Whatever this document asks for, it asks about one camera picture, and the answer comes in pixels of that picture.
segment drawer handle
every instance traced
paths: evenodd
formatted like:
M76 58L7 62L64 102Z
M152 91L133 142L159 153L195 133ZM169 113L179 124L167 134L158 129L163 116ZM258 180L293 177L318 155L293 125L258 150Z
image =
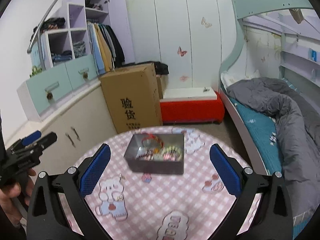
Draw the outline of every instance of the drawer handle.
M71 126L71 129L75 132L75 134L76 134L76 136L77 136L77 139L78 139L79 141L81 141L81 140L80 140L80 137L79 137L79 135L78 135L78 133L77 133L77 131L76 131L76 129L75 129L74 127L72 127L72 126Z
M85 68L83 70L79 70L78 73L82 75L83 79L87 80L88 79L88 72L89 68Z
M75 146L75 143L74 143L73 140L71 139L70 135L69 135L68 133L66 133L66 136L69 138L72 146L75 148L75 147L76 147L76 146Z
M59 87L59 82L58 81L44 89L48 101L53 99L52 90L56 89L57 87Z

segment round table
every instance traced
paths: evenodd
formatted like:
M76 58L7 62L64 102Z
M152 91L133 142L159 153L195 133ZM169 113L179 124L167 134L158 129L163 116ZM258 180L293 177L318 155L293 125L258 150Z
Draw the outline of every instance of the round table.
M124 152L135 133L183 133L184 174L180 176L133 173ZM209 158L218 143L242 167L248 164L222 141L197 129L151 127L116 135L105 141L111 160L91 195L85 197L98 221L114 240L207 240L230 210L230 195ZM81 157L76 167L93 156L101 144ZM248 230L259 205L257 194L239 233ZM65 197L61 203L73 231L81 231Z

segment floor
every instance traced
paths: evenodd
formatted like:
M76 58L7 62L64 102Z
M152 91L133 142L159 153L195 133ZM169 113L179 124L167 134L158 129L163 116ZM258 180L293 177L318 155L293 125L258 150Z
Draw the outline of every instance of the floor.
M232 147L241 157L249 164L250 160L247 151L244 148L241 137L229 115L226 111L226 115L221 124L218 123L200 123L200 124L183 124L186 127L197 128L213 137L223 141L228 146Z

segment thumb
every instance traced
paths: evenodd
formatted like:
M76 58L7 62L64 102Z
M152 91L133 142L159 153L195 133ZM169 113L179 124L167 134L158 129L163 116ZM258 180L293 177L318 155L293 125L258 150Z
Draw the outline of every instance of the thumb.
M12 185L8 185L8 186L2 188L2 190L0 190L0 197L1 198L14 198L14 197L19 196L20 193L21 193L20 184L18 182L16 182Z

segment metal pole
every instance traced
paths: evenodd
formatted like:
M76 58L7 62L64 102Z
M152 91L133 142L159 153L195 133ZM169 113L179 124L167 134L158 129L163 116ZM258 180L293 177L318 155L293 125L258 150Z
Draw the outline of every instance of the metal pole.
M28 47L28 49L27 49L27 53L28 53L28 54L31 53L31 51L32 51L32 46L33 46L33 44L35 44L36 37L38 36L38 33L39 33L39 31L40 31L40 28L41 28L41 26L43 25L45 19L47 18L48 14L50 13L50 11L52 10L52 8L54 7L54 5L56 4L57 1L58 1L58 0L54 0L54 1L53 1L52 5L50 5L49 9L47 10L47 12L44 14L43 18L41 19L41 21L40 21L40 23L39 23L39 25L38 25L38 27L37 27L37 30L35 31L35 33L34 33L34 35L33 35L33 37L32 37L32 40L31 40L31 42L30 42L30 45L29 45L29 47ZM41 46L39 47L39 54L40 54L40 51L41 51L41 53L42 53L42 47L41 47Z
M40 57L40 65L41 65L42 70L44 71L45 65L44 65L44 59L43 59L43 53L42 53L41 32L38 32L37 36L38 36L37 43L38 43L38 52L39 52L39 57Z

